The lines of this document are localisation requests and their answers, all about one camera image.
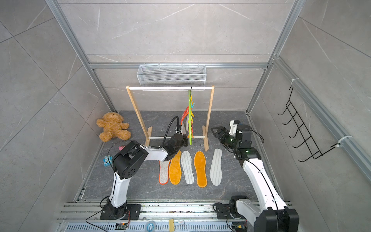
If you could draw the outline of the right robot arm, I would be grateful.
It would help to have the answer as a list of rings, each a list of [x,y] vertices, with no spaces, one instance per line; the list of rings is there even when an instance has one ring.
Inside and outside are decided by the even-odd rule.
[[[249,125],[232,120],[229,130],[219,126],[211,128],[211,131],[225,149],[234,154],[248,175],[259,201],[259,205],[255,206],[246,196],[233,196],[230,200],[231,214],[236,218],[244,217],[253,225],[255,232],[298,231],[298,213],[279,196],[258,150],[252,146],[254,130]]]

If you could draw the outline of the white striped insole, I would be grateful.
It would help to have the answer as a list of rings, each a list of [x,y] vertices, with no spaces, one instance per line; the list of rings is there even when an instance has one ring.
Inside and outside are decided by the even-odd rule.
[[[192,172],[191,155],[188,151],[183,151],[181,154],[180,162],[183,168],[183,173],[185,181],[187,184],[191,185],[194,183],[194,176]]]
[[[210,169],[210,179],[214,186],[219,186],[222,180],[222,150],[216,148],[214,150],[214,155],[212,159],[211,169]]]

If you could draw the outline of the orange fuzzy insole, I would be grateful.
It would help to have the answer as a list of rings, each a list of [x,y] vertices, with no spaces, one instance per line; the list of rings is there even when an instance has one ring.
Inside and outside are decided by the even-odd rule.
[[[196,169],[197,175],[197,185],[200,188],[207,186],[207,177],[206,177],[206,158],[203,152],[198,151],[194,157],[194,166]]]

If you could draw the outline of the green clip hanger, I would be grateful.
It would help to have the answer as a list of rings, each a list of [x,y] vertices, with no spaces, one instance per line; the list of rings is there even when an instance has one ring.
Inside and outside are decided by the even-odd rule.
[[[188,139],[189,139],[189,145],[192,145],[192,139],[193,139],[193,113],[192,108],[194,106],[193,101],[193,95],[192,90],[188,91]]]

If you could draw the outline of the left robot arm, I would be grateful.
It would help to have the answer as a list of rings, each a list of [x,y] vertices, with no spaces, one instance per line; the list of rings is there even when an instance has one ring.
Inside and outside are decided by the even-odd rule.
[[[136,141],[128,143],[123,150],[112,158],[114,172],[113,188],[103,207],[103,213],[111,218],[121,219],[128,212],[127,192],[131,178],[137,173],[144,161],[169,161],[180,148],[188,146],[187,137],[182,134],[179,117],[175,116],[169,125],[176,121],[176,133],[169,139],[163,139],[159,147],[146,147]]]

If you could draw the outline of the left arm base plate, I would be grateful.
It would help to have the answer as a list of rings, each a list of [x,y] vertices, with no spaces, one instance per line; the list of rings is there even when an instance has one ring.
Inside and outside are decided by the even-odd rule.
[[[138,220],[141,212],[140,204],[124,204],[119,208],[107,204],[103,207],[100,220]]]

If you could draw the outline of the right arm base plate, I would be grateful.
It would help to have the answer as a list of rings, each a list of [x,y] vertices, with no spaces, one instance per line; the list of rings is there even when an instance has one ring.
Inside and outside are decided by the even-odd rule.
[[[244,216],[237,212],[235,204],[217,202],[213,204],[213,210],[216,212],[218,219],[245,219]]]

